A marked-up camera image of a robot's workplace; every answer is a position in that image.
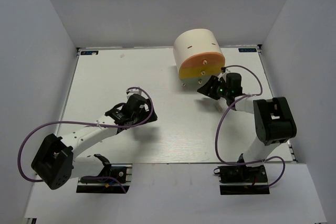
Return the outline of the grey-green bottom drawer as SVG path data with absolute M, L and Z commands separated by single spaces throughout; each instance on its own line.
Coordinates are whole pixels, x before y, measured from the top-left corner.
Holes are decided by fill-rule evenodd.
M 209 79 L 211 75 L 200 75 L 193 77 L 180 77 L 180 81 L 182 86 L 191 87 L 191 86 L 201 86 L 204 85 Z

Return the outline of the yellow drawer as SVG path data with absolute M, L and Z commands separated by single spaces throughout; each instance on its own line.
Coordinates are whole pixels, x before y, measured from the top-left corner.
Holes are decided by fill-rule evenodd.
M 202 65 L 191 68 L 181 68 L 178 72 L 180 79 L 198 78 L 203 76 L 211 76 L 221 73 L 223 65 Z

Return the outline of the orange top drawer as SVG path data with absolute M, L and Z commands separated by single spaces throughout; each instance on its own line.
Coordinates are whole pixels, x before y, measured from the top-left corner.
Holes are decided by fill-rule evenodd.
M 196 68 L 203 65 L 221 65 L 225 64 L 225 57 L 219 52 L 204 52 L 196 54 L 185 59 L 180 68 Z

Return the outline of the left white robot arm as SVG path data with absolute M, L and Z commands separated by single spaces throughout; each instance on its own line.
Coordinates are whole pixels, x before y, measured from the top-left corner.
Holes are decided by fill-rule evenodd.
M 63 186 L 72 178 L 84 183 L 124 183 L 125 172 L 112 172 L 112 164 L 101 154 L 82 157 L 81 153 L 138 125 L 158 119 L 150 98 L 138 93 L 128 96 L 102 117 L 68 135 L 47 135 L 35 155 L 31 167 L 52 190 Z

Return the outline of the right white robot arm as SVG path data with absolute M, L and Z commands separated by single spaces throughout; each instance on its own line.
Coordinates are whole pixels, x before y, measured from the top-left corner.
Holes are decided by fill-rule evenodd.
M 268 156 L 274 149 L 297 134 L 287 99 L 278 97 L 265 100 L 258 99 L 256 94 L 244 94 L 241 75 L 238 73 L 211 76 L 197 92 L 217 101 L 224 100 L 227 105 L 217 126 L 215 144 L 218 143 L 221 124 L 229 111 L 246 112 L 254 116 L 256 138 L 250 147 L 235 163 L 221 160 L 230 166 L 239 165 L 237 175 L 245 182 L 255 177 L 255 167 L 270 160 Z

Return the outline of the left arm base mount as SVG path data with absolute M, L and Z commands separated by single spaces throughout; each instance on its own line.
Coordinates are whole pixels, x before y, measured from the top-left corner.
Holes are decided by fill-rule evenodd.
M 132 165 L 105 165 L 98 178 L 80 178 L 76 193 L 126 194 L 132 180 Z

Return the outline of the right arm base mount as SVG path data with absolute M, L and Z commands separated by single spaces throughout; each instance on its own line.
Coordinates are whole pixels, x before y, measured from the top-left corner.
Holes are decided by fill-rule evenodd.
M 221 195 L 268 195 L 268 177 L 264 165 L 219 166 L 214 169 L 219 178 Z

